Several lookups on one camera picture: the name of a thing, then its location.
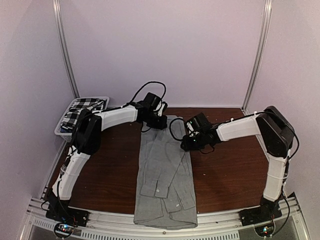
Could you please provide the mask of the grey long sleeve shirt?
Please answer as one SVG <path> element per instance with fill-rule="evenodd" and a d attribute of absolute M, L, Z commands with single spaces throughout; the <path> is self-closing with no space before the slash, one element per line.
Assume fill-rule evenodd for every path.
<path fill-rule="evenodd" d="M 141 134 L 133 222 L 165 230 L 198 226 L 191 156 L 181 149 L 181 117 L 170 115 L 167 128 Z"/>

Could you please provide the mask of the white plastic basket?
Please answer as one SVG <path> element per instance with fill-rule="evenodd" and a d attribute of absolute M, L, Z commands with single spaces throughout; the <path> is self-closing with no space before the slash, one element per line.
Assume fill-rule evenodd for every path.
<path fill-rule="evenodd" d="M 66 142 L 72 140 L 72 132 L 82 110 L 96 113 L 108 107 L 110 98 L 108 96 L 91 96 L 75 98 L 68 105 L 62 117 L 54 129 L 54 134 L 62 137 Z"/>

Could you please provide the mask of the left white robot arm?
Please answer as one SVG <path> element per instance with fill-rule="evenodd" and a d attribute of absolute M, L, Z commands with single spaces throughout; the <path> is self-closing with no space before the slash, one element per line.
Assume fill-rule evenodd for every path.
<path fill-rule="evenodd" d="M 130 101 L 123 106 L 92 112 L 84 109 L 72 133 L 71 146 L 57 180 L 49 189 L 49 202 L 69 201 L 75 183 L 86 162 L 101 146 L 101 135 L 106 129 L 124 123 L 145 123 L 147 127 L 163 130 L 167 127 L 164 111 L 168 104 L 149 92 L 138 102 Z"/>

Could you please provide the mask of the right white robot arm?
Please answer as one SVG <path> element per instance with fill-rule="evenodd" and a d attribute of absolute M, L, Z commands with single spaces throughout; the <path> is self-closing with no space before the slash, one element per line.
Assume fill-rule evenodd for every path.
<path fill-rule="evenodd" d="M 225 122 L 209 122 L 203 113 L 189 119 L 185 124 L 188 131 L 181 139 L 180 147 L 188 151 L 200 151 L 207 145 L 249 136 L 261 136 L 268 160 L 268 171 L 262 199 L 266 202 L 256 210 L 259 220 L 268 220 L 275 212 L 275 203 L 282 194 L 288 177 L 293 142 L 298 141 L 295 129 L 273 105 Z"/>

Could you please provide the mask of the black white checkered shirt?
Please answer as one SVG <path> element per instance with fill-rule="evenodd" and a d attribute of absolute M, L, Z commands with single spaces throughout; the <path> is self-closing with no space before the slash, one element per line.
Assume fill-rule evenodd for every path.
<path fill-rule="evenodd" d="M 80 98 L 76 99 L 60 122 L 60 131 L 62 133 L 71 133 L 76 126 L 80 113 L 83 109 L 89 111 L 103 110 L 106 100 L 101 98 Z"/>

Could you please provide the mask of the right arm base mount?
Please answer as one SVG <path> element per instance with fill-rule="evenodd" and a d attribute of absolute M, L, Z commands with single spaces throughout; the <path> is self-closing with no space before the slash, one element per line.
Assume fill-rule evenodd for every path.
<path fill-rule="evenodd" d="M 254 225 L 255 233 L 262 238 L 269 238 L 275 232 L 276 218 L 282 216 L 281 210 L 269 210 L 262 206 L 243 209 L 239 212 L 242 226 Z"/>

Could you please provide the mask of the aluminium front rail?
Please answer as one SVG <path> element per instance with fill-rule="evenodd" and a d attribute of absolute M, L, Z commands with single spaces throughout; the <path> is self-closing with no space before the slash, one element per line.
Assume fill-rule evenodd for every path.
<path fill-rule="evenodd" d="M 296 197 L 280 201 L 282 217 L 274 220 L 274 240 L 308 240 L 310 234 Z M 46 218 L 43 200 L 32 198 L 18 239 L 56 240 L 56 222 Z M 260 226 L 243 226 L 237 210 L 202 213 L 196 228 L 164 230 L 134 224 L 130 214 L 91 211 L 85 227 L 74 230 L 70 240 L 260 240 Z"/>

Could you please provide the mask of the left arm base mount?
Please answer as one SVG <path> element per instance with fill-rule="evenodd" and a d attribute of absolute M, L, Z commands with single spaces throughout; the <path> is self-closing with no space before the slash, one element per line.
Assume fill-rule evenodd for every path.
<path fill-rule="evenodd" d="M 79 227 L 86 227 L 89 219 L 89 212 L 75 208 L 68 208 L 66 213 L 64 210 L 55 212 L 49 208 L 45 217 L 56 221 L 53 227 L 53 233 L 60 239 L 71 237 L 79 230 Z"/>

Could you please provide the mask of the left aluminium corner post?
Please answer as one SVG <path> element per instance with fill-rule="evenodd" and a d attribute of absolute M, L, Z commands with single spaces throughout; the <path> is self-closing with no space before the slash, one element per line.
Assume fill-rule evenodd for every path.
<path fill-rule="evenodd" d="M 53 6 L 53 13 L 54 13 L 54 18 L 56 22 L 57 35 L 58 35 L 59 44 L 60 44 L 61 53 L 62 53 L 62 59 L 65 66 L 67 78 L 70 84 L 71 92 L 74 98 L 79 98 L 80 93 L 75 80 L 74 71 L 73 71 L 73 67 L 72 67 L 72 63 L 71 63 L 71 59 L 68 51 L 68 46 L 67 46 L 67 39 L 64 31 L 63 17 L 62 17 L 62 11 L 61 11 L 61 1 L 52 0 L 52 6 Z"/>

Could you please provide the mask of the aluminium corner post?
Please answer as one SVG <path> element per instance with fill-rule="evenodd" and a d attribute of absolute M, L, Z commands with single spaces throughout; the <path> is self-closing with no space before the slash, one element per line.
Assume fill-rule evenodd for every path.
<path fill-rule="evenodd" d="M 253 67 L 250 75 L 250 80 L 248 84 L 248 88 L 245 94 L 245 98 L 242 104 L 242 111 L 246 114 L 248 112 L 248 106 L 252 94 L 254 92 L 254 87 L 258 78 L 259 70 L 261 67 L 263 53 L 266 47 L 267 38 L 270 30 L 271 18 L 272 18 L 272 9 L 273 9 L 273 1 L 272 0 L 265 0 L 264 1 L 264 9 L 262 13 L 262 20 L 261 20 L 261 28 L 259 34 L 259 40 L 257 45 L 257 50 L 253 62 Z"/>
<path fill-rule="evenodd" d="M 71 63 L 71 59 L 68 51 L 68 46 L 67 46 L 67 39 L 64 31 L 63 17 L 62 17 L 62 11 L 61 11 L 61 1 L 52 0 L 52 6 L 53 6 L 53 13 L 54 13 L 54 18 L 56 22 L 57 35 L 58 35 L 59 44 L 60 44 L 61 53 L 62 53 L 62 59 L 65 66 L 67 78 L 70 84 L 71 92 L 74 98 L 79 98 L 80 93 L 75 80 L 74 71 L 73 71 L 73 67 L 72 67 L 72 63 Z"/>

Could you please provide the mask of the right aluminium corner post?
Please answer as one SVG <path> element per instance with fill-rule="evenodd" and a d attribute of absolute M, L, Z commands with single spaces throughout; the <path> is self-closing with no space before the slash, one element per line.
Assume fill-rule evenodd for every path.
<path fill-rule="evenodd" d="M 266 47 L 267 38 L 270 30 L 271 18 L 272 18 L 272 9 L 273 9 L 273 1 L 272 0 L 265 0 L 264 1 L 264 9 L 262 13 L 262 20 L 261 20 L 261 28 L 259 34 L 259 40 L 257 45 L 257 50 L 253 62 L 253 67 L 250 75 L 250 80 L 248 84 L 248 88 L 245 94 L 245 98 L 242 104 L 242 111 L 246 114 L 248 112 L 248 106 L 252 94 L 254 92 L 254 87 L 258 78 L 259 70 L 261 67 L 263 53 Z"/>

